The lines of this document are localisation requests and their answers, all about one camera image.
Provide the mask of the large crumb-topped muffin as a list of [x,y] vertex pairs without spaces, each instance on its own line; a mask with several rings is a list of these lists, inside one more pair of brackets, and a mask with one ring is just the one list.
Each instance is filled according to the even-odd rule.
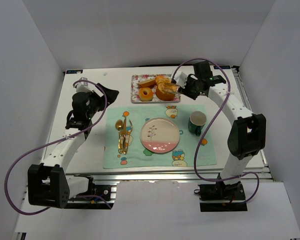
[[155,94],[162,101],[173,101],[178,92],[179,86],[174,83],[159,83]]

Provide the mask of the ring donut bread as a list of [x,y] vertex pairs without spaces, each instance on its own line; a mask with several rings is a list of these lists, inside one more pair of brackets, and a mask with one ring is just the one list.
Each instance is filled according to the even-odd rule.
[[149,87],[143,87],[139,89],[138,96],[142,102],[149,102],[153,99],[153,91]]

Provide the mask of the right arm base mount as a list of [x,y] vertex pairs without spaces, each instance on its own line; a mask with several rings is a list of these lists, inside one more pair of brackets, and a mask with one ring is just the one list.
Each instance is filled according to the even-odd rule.
[[200,184],[193,191],[199,197],[200,211],[204,213],[216,212],[246,212],[248,210],[245,191],[242,183],[225,185],[223,182],[215,184]]

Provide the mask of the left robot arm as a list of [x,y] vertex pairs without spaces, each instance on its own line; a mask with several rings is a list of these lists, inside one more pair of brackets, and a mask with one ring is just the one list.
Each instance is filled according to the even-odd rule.
[[84,175],[66,176],[72,158],[87,140],[92,118],[103,112],[118,97],[119,91],[97,85],[98,95],[83,84],[75,86],[72,109],[66,118],[63,140],[40,162],[27,171],[28,201],[31,205],[64,209],[70,199],[89,198],[95,192],[93,178]]

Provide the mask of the silver metal tongs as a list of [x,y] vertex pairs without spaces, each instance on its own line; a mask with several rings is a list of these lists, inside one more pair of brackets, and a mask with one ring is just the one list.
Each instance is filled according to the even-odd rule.
[[162,91],[167,94],[180,95],[182,87],[174,83],[164,83]]

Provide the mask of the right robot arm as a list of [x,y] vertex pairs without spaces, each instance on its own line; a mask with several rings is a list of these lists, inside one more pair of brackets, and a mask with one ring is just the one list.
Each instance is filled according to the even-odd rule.
[[135,106],[106,109],[103,168],[216,165],[221,180],[237,183],[248,162],[265,146],[266,118],[232,94],[225,71],[206,61],[191,74],[133,75]]

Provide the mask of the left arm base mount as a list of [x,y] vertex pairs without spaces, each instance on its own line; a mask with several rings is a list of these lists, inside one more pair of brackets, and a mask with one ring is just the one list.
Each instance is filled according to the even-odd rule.
[[69,198],[65,209],[110,210],[116,198],[116,186],[89,175],[68,175]]

